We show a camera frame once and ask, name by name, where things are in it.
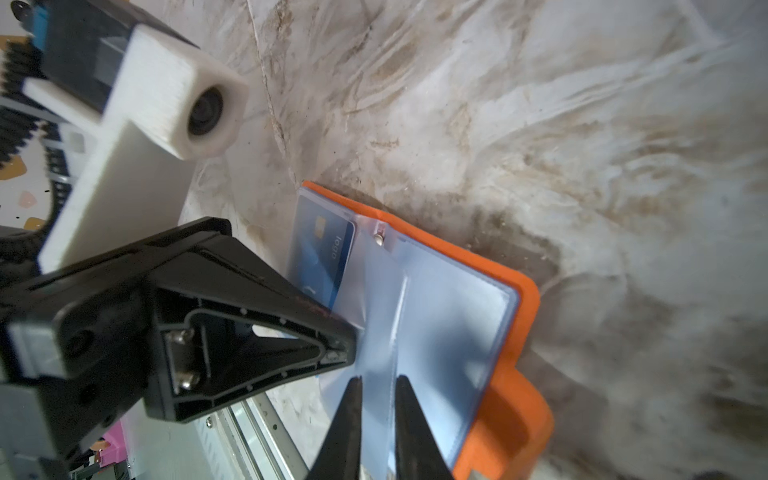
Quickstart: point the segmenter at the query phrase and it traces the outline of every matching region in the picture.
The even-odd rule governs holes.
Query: credit card
[[[332,308],[354,236],[353,222],[299,195],[288,280]]]

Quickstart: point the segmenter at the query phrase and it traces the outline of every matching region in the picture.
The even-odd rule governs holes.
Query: orange plastic holder
[[[515,368],[539,305],[538,288],[520,272],[459,248],[426,233],[410,223],[305,181],[303,186],[349,208],[356,214],[376,218],[427,247],[478,272],[511,286],[520,304],[496,362],[491,381],[464,446],[458,454],[453,476],[466,480],[472,470],[495,480],[527,478],[544,450],[554,428],[554,418],[544,398]]]

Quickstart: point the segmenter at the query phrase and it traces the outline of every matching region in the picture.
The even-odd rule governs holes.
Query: pink object
[[[128,457],[127,449],[125,448],[125,438],[123,436],[123,425],[121,422],[117,422],[112,425],[112,428],[104,433],[104,440],[109,442],[109,446],[101,450],[101,461],[99,465],[103,468],[113,463],[119,463]]]
[[[31,192],[27,192],[24,190],[22,194],[18,197],[18,205],[21,208],[29,208],[36,205],[38,202],[38,199],[35,198],[35,195],[32,195]]]

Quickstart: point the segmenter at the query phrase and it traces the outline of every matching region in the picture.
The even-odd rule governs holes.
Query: bolt
[[[194,338],[194,329],[171,330],[165,334],[165,337],[169,342],[187,345]]]
[[[197,372],[176,372],[176,378],[183,390],[192,390],[200,383],[200,373]]]
[[[346,352],[339,352],[336,350],[328,350],[324,362],[345,362]]]

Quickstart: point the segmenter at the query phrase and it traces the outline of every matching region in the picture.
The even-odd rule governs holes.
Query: marble surface
[[[768,471],[763,2],[137,3],[252,85],[183,220],[281,270],[310,179],[527,273],[535,478]],[[308,464],[316,389],[270,393]]]

